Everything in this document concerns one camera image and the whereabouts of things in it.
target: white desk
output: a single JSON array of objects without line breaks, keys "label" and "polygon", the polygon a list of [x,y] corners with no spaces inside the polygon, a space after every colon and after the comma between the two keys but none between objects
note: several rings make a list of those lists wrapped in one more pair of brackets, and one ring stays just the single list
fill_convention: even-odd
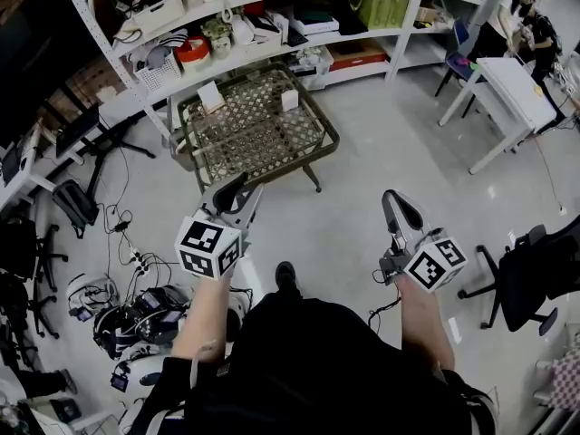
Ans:
[{"label": "white desk", "polygon": [[[487,82],[476,83],[481,75]],[[470,92],[504,135],[504,139],[469,170],[471,174],[481,170],[502,150],[512,148],[530,132],[556,118],[556,112],[544,93],[516,59],[478,58],[478,69],[439,121],[441,127]]]},{"label": "white desk", "polygon": [[[21,188],[27,181],[32,181],[34,184],[47,189],[52,192],[56,187],[50,180],[45,179],[39,174],[33,172],[34,161],[36,160],[36,149],[38,147],[38,142],[40,141],[40,136],[44,135],[53,145],[56,143],[56,138],[54,135],[40,126],[35,124],[28,135],[24,138],[23,146],[23,156],[20,159],[20,169],[16,175],[8,182],[8,185],[4,184],[4,179],[0,176],[0,211],[13,199],[19,197],[33,203],[26,195],[20,193]],[[79,164],[83,164],[82,158],[74,153],[73,151],[67,152],[67,156]]]}]

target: foot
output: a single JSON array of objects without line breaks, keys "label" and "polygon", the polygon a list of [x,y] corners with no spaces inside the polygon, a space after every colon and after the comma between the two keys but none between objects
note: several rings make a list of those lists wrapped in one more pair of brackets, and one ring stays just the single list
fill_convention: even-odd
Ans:
[{"label": "foot", "polygon": [[300,295],[296,282],[296,271],[289,261],[282,261],[275,269],[275,284],[278,286],[279,292]]},{"label": "foot", "polygon": [[66,369],[62,369],[60,371],[62,377],[64,378],[64,380],[66,381],[66,389],[68,390],[70,393],[72,393],[73,395],[75,395],[77,393],[77,389],[76,389],[76,385],[74,384],[74,380],[73,377],[71,377],[71,373],[68,372]]}]

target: gray floor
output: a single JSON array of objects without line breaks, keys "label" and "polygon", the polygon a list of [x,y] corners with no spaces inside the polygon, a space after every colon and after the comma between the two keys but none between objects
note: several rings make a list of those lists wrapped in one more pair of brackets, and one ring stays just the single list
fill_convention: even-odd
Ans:
[{"label": "gray floor", "polygon": [[[446,326],[454,318],[459,328],[459,337],[453,341],[458,372],[498,398],[503,433],[525,433],[538,413],[531,396],[541,376],[535,375],[534,363],[554,352],[553,344],[567,315],[576,310],[568,297],[545,304],[540,312],[549,312],[557,304],[560,315],[544,338],[538,337],[535,324],[510,333],[501,315],[493,330],[480,331],[479,323],[489,315],[492,296],[460,302],[456,293],[464,285],[475,288],[490,281],[485,264],[475,254],[476,245],[487,245],[499,258],[510,244],[510,234],[523,235],[540,223],[548,231],[557,230],[580,212],[575,178],[580,172],[580,134],[558,130],[537,141],[565,207],[562,216],[535,141],[524,143],[517,155],[502,153],[480,173],[469,175],[468,167],[498,138],[487,115],[475,111],[464,121],[453,118],[440,128],[437,119],[459,86],[451,82],[434,99],[439,81],[440,73],[426,68],[400,74],[390,95],[385,94],[381,77],[317,92],[314,97],[341,135],[338,151],[313,165],[323,192],[316,194],[301,171],[268,184],[252,227],[252,256],[265,291],[274,288],[276,264],[290,260],[306,295],[350,306],[366,320],[369,309],[395,295],[371,278],[391,243],[382,214],[382,193],[395,188],[411,196],[420,202],[433,225],[446,227],[469,257],[463,273],[438,292]],[[130,140],[159,155],[150,160],[125,152],[130,183],[121,208],[130,209],[134,216],[130,238],[141,251],[173,261],[173,242],[181,219],[193,212],[198,200],[195,179],[162,150],[159,134],[148,121],[133,128]],[[91,169],[89,165],[71,172],[86,184]],[[126,181],[119,152],[107,161],[102,180],[97,199],[116,201]],[[69,279],[81,272],[107,269],[102,218],[79,241],[59,209],[43,204],[41,210],[61,225],[55,248],[71,258],[66,265],[54,263],[61,289],[59,302],[51,304],[48,313],[61,339],[39,340],[43,365],[47,369],[68,367],[86,397],[85,406],[102,406],[119,398],[109,385],[114,363],[93,343],[92,325],[67,316],[63,298]],[[118,243],[119,238],[111,236],[110,270],[124,293],[132,268],[120,265]],[[127,258],[126,250],[121,254]],[[162,272],[161,277],[164,281],[167,274]],[[140,287],[154,281],[155,275],[150,275]],[[177,268],[173,269],[174,282],[195,286],[195,280]],[[399,314],[395,308],[382,315],[381,336],[387,342],[400,340],[400,330],[395,330]]]}]

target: extension cord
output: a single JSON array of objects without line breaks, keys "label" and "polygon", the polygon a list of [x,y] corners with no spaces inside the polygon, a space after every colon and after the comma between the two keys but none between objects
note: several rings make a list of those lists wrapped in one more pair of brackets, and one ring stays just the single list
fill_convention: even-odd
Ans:
[{"label": "extension cord", "polygon": [[135,265],[135,270],[140,272],[140,277],[146,277],[150,272],[150,269],[143,260],[143,256],[133,245],[130,246],[130,261]]}]

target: backpack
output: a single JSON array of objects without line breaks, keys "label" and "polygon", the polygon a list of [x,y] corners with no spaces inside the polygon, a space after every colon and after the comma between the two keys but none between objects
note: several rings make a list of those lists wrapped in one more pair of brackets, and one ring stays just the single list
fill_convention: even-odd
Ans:
[{"label": "backpack", "polygon": [[54,189],[53,202],[69,217],[77,238],[82,238],[86,225],[92,226],[99,214],[96,203],[71,179]]},{"label": "backpack", "polygon": [[543,20],[544,23],[546,24],[546,26],[550,28],[550,35],[548,35],[548,37],[551,37],[552,40],[554,41],[554,46],[556,48],[556,54],[558,54],[558,55],[562,54],[562,41],[560,40],[560,37],[558,37],[558,34],[556,33],[556,29],[554,29],[554,25],[552,24],[550,19],[543,14],[539,14],[537,16],[537,21],[539,22],[541,20]]}]

